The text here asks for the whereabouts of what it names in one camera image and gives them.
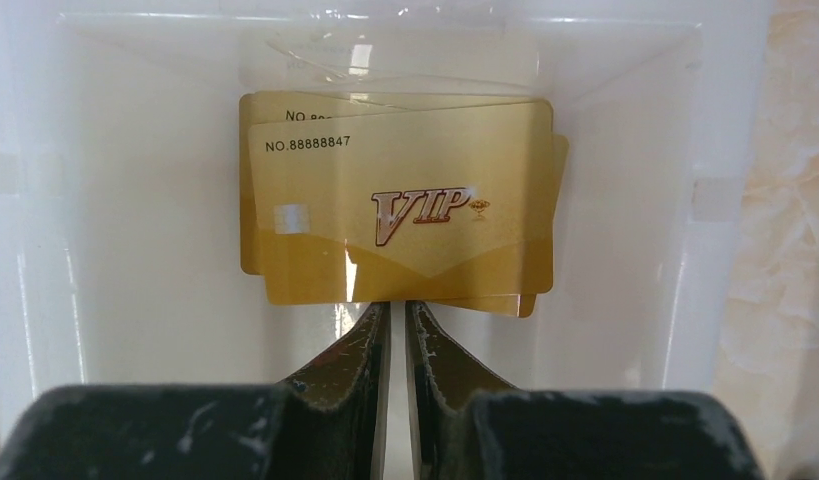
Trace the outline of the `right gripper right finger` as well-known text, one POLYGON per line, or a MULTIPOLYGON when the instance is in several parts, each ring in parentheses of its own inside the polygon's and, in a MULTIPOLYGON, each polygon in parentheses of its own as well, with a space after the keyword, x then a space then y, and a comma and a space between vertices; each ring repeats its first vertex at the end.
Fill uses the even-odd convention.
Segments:
POLYGON ((470 402, 515 386, 446 333, 423 301, 405 304, 405 343, 415 477, 482 479, 470 402))

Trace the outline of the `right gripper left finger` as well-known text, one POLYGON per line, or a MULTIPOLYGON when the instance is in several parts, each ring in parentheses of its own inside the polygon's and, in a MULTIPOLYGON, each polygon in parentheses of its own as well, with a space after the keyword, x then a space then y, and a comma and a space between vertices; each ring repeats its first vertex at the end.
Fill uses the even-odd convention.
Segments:
POLYGON ((340 339, 278 382, 287 391, 266 479, 381 479, 391 307, 370 304, 340 339))

